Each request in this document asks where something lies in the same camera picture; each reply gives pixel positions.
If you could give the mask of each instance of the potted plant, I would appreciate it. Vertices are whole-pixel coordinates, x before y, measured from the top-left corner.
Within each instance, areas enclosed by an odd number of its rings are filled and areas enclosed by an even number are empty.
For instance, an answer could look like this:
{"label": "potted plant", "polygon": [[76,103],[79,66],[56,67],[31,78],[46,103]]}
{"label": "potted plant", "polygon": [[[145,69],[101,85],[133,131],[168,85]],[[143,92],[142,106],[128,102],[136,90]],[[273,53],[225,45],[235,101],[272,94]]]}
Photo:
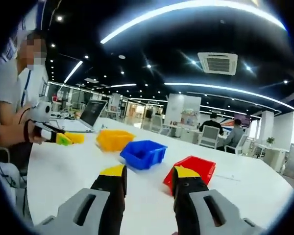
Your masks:
{"label": "potted plant", "polygon": [[271,146],[274,143],[274,138],[273,137],[269,137],[267,139],[267,143],[269,144],[269,146]]}

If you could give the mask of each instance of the gray shirt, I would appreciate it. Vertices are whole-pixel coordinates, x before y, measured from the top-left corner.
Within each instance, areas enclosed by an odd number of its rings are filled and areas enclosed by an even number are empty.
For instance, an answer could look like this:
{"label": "gray shirt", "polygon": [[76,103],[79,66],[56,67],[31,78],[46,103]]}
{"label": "gray shirt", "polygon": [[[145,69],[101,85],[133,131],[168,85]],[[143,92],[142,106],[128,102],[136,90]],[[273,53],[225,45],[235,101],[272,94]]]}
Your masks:
{"label": "gray shirt", "polygon": [[236,147],[237,144],[239,143],[242,135],[244,135],[244,130],[241,127],[234,126],[230,135],[223,142],[223,145],[224,146],[229,145],[231,147]]}
{"label": "gray shirt", "polygon": [[0,101],[12,104],[13,112],[20,108],[21,83],[18,78],[16,59],[0,65]]}

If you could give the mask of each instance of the recessed light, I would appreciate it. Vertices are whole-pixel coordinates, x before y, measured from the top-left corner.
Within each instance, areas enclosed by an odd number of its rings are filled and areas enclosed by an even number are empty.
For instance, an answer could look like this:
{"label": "recessed light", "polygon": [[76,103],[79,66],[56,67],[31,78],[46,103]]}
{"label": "recessed light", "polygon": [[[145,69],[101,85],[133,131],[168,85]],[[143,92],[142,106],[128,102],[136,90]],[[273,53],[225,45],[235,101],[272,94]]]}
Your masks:
{"label": "recessed light", "polygon": [[63,17],[62,16],[58,16],[57,17],[57,21],[62,21],[63,20]]}

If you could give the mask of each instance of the blue plastic bin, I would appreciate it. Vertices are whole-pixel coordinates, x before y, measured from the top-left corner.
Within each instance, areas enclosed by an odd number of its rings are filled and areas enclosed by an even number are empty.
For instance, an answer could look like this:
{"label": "blue plastic bin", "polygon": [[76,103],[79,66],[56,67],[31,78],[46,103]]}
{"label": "blue plastic bin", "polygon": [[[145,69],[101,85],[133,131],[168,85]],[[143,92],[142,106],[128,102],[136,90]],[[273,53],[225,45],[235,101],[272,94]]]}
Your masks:
{"label": "blue plastic bin", "polygon": [[153,141],[133,141],[125,146],[120,155],[131,167],[143,170],[161,163],[166,149],[167,146]]}

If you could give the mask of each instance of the laptop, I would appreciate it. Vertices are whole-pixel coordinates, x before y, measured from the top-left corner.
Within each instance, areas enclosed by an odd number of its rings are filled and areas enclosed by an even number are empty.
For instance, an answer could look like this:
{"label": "laptop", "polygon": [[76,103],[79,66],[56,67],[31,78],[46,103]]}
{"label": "laptop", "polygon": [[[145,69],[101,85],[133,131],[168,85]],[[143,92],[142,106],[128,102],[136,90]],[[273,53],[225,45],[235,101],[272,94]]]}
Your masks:
{"label": "laptop", "polygon": [[93,126],[107,105],[105,100],[90,100],[86,105],[79,120],[52,119],[48,123],[66,132],[93,132]]}

